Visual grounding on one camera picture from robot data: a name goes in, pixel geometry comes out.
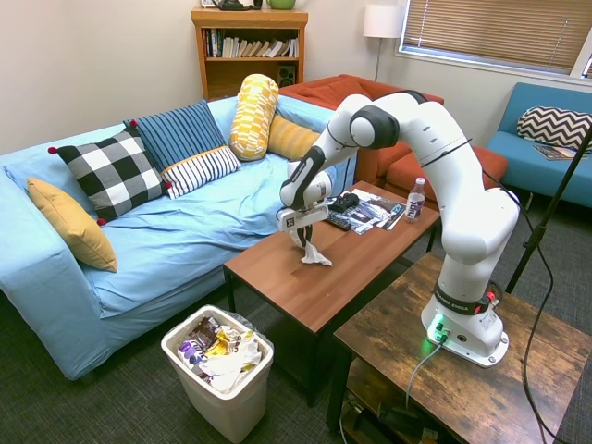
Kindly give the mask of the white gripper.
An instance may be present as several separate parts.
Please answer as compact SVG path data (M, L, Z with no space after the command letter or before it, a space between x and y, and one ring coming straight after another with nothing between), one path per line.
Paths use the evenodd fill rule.
M291 208L282 208L279 210L278 229L280 231L289 231L290 238L294 244L301 248L307 245L313 236L313 224L328 218L329 210L326 203L312 205L303 211L293 210Z

